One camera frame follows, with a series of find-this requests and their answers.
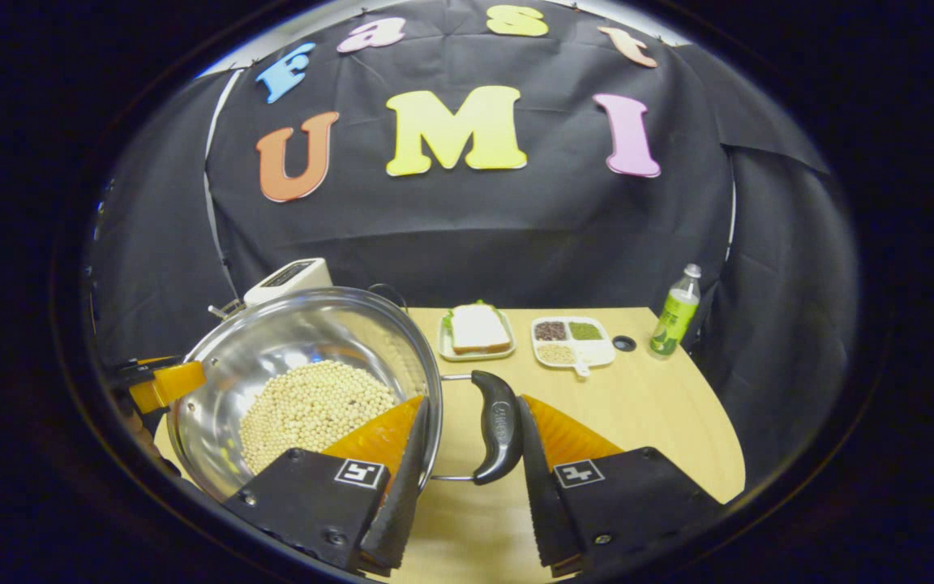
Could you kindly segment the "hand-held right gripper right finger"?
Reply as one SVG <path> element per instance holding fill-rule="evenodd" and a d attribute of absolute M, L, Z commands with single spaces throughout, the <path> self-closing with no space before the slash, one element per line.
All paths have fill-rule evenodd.
<path fill-rule="evenodd" d="M 531 525 L 553 577 L 648 561 L 722 513 L 656 448 L 623 450 L 537 398 L 518 402 Z"/>

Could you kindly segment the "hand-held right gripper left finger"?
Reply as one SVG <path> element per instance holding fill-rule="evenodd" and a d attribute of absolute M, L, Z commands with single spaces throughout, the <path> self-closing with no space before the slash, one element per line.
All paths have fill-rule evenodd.
<path fill-rule="evenodd" d="M 429 400 L 414 397 L 326 453 L 293 448 L 224 507 L 271 539 L 348 573 L 400 568 L 422 473 Z"/>

